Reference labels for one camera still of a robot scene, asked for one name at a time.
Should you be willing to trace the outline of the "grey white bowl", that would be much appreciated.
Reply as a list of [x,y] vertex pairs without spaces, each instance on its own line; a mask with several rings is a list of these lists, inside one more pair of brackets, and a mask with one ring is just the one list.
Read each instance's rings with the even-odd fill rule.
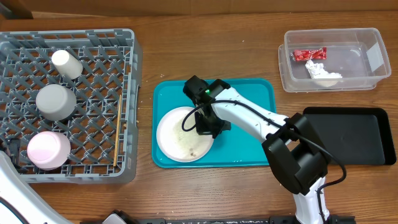
[[40,114],[51,121],[60,121],[71,116],[76,103],[74,92],[58,84],[41,88],[35,99]]

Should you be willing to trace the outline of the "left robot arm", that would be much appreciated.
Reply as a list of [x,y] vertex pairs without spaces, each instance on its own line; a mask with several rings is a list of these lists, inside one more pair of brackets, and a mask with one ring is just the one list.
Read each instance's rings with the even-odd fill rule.
[[21,178],[20,140],[1,141],[1,223],[69,223]]

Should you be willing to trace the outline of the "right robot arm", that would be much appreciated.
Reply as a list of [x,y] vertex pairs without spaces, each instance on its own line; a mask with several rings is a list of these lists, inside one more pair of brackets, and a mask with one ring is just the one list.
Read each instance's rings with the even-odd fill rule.
[[346,168],[325,149],[302,114],[268,111],[247,100],[229,83],[192,76],[183,87],[195,108],[193,129],[216,138],[237,125],[260,141],[274,177],[294,196],[294,223],[336,223],[326,207],[324,189],[344,181]]

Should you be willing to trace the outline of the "white napkin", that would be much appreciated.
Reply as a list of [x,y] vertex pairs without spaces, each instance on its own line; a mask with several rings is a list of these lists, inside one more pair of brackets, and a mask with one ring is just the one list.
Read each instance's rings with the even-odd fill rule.
[[329,73],[324,69],[324,64],[314,63],[312,60],[308,60],[305,67],[312,79],[342,78],[340,73]]

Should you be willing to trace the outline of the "red snack wrapper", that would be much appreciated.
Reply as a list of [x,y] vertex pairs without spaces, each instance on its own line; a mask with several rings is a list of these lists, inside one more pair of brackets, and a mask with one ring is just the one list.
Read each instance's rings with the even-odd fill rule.
[[292,57],[295,61],[304,60],[326,60],[327,58],[327,48],[322,47],[315,50],[294,50],[292,52]]

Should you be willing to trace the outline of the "pink shallow bowl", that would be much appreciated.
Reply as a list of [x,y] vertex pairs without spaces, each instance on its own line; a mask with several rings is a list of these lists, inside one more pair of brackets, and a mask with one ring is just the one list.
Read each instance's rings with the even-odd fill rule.
[[71,144],[66,135],[52,131],[36,134],[27,146],[29,160],[43,170],[53,170],[62,166],[70,152]]

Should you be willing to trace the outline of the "large white plate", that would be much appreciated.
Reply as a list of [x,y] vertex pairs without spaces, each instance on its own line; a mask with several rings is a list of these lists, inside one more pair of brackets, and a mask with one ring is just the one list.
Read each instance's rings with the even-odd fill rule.
[[183,106],[172,109],[160,120],[156,140],[160,150],[171,160],[193,162],[202,158],[212,147],[212,135],[199,135],[194,128],[191,131],[182,129],[182,121],[193,110]]

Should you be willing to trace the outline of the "white cup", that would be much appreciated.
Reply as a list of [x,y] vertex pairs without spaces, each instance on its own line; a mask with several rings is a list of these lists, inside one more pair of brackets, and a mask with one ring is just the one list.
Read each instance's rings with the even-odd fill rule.
[[53,53],[51,60],[58,72],[71,80],[83,73],[83,65],[66,50],[57,50]]

